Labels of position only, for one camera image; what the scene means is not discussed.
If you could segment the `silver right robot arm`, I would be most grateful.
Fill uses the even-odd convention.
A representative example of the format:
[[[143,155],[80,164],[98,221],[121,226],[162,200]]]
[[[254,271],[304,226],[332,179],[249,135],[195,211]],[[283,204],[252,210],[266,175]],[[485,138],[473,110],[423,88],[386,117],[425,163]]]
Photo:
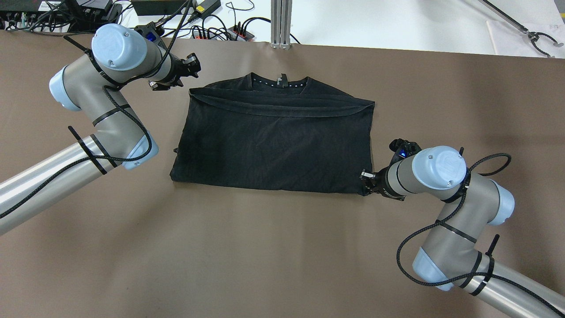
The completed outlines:
[[[468,167],[462,150],[448,146],[421,149],[397,139],[394,156],[378,172],[362,171],[369,193],[403,201],[409,195],[429,193],[444,203],[436,221],[409,235],[398,247],[401,272],[422,286],[449,291],[459,287],[514,318],[562,318],[564,297],[492,256],[475,244],[488,225],[503,224],[514,211],[513,195]]]

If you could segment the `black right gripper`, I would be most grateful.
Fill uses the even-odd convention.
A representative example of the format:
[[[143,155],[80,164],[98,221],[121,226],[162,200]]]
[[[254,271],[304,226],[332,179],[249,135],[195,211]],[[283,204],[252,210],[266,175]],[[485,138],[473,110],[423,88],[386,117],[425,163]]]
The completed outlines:
[[[363,186],[362,195],[368,196],[373,193],[377,193],[382,197],[386,197],[396,201],[404,201],[404,196],[394,191],[394,189],[392,188],[392,186],[388,181],[389,170],[390,168],[386,167],[381,169],[376,174],[373,172],[363,170],[360,174],[361,180],[375,180],[375,181],[373,188]]]

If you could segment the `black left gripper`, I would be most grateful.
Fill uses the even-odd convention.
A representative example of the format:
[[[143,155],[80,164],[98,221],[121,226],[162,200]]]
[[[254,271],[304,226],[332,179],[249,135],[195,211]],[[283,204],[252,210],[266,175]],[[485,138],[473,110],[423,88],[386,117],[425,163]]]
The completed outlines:
[[[200,61],[195,53],[190,53],[186,56],[186,59],[172,58],[171,70],[167,75],[167,85],[169,87],[183,87],[181,78],[199,78],[200,69],[194,69],[196,66],[200,66]]]

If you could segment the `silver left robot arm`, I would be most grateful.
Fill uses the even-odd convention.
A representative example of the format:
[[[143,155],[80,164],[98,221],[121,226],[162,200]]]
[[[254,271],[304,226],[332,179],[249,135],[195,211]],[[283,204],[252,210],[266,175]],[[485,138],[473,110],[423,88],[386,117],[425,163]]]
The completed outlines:
[[[49,81],[65,109],[82,111],[95,128],[73,145],[1,183],[1,234],[6,234],[81,187],[122,166],[155,156],[157,143],[121,93],[137,79],[164,91],[200,72],[196,54],[178,58],[136,30],[119,24],[99,28],[83,56]]]

